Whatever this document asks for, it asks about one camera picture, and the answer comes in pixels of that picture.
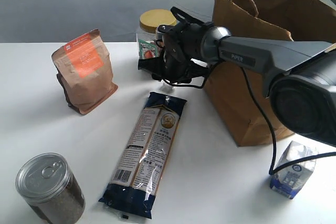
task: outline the can lid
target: can lid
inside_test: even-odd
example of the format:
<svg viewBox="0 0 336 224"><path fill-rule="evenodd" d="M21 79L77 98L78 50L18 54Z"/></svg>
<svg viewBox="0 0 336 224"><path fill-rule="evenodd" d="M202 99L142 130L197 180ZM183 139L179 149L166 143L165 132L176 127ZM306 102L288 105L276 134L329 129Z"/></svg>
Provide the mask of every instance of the can lid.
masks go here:
<svg viewBox="0 0 336 224"><path fill-rule="evenodd" d="M16 189L26 201L48 201L67 186L70 173L68 163L61 155L41 154L20 169L16 177Z"/></svg>
<svg viewBox="0 0 336 224"><path fill-rule="evenodd" d="M140 16L140 27L147 33L155 34L155 30L159 25L176 25L176 18L170 10L154 9Z"/></svg>

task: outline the blue and white carton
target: blue and white carton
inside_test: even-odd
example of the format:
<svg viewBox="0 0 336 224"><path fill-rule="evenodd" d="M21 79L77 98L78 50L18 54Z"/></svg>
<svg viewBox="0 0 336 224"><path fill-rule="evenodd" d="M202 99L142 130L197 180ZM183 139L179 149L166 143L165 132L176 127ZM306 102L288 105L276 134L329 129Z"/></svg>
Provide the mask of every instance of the blue and white carton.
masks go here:
<svg viewBox="0 0 336 224"><path fill-rule="evenodd" d="M317 155L317 153L317 150L313 150L303 144L292 141L281 156L278 166L298 158ZM293 199L314 172L315 164L316 160L311 160L280 170L272 175L270 188Z"/></svg>

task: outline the table surface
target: table surface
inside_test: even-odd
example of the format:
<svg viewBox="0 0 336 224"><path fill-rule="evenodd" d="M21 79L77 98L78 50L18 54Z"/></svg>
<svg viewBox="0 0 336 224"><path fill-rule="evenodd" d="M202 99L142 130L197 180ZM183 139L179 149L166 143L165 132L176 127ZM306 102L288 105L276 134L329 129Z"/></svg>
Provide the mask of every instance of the table surface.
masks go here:
<svg viewBox="0 0 336 224"><path fill-rule="evenodd" d="M121 223L97 201L149 92L161 84L137 71L135 43L106 43L119 89L80 116L56 80L51 54L62 45L0 44L0 223L42 224L16 192L15 178L46 152L63 155L82 188L87 204L78 224ZM148 223L336 223L336 158L318 160L289 200L269 188L270 145L237 147L203 90L177 88L174 96L188 103ZM291 140L335 151L295 135L278 143L278 157Z"/></svg>

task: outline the yellow jar lid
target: yellow jar lid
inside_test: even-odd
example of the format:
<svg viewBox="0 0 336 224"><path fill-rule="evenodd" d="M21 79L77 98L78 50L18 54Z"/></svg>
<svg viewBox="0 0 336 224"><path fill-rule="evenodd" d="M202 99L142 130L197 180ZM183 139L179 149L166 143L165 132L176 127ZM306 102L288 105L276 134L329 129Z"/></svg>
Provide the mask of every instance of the yellow jar lid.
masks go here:
<svg viewBox="0 0 336 224"><path fill-rule="evenodd" d="M149 10L140 16L140 27L147 33L155 34L155 30L159 25L176 25L176 18L170 10Z"/></svg>

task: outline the brown paper bag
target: brown paper bag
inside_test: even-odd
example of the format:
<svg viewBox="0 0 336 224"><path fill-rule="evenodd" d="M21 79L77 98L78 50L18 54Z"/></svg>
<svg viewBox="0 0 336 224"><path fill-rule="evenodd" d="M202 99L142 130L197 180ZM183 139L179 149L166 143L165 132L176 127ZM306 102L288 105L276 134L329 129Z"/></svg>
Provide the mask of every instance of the brown paper bag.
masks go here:
<svg viewBox="0 0 336 224"><path fill-rule="evenodd" d="M52 60L66 101L83 115L118 88L112 82L110 54L97 29L60 47L52 54Z"/></svg>
<svg viewBox="0 0 336 224"><path fill-rule="evenodd" d="M336 42L335 13L319 0L215 0L213 22L237 37ZM293 134L279 122L269 101L261 95L262 76L251 71L247 74L277 139ZM209 77L205 91L239 146L271 143L267 123L236 65L220 64Z"/></svg>

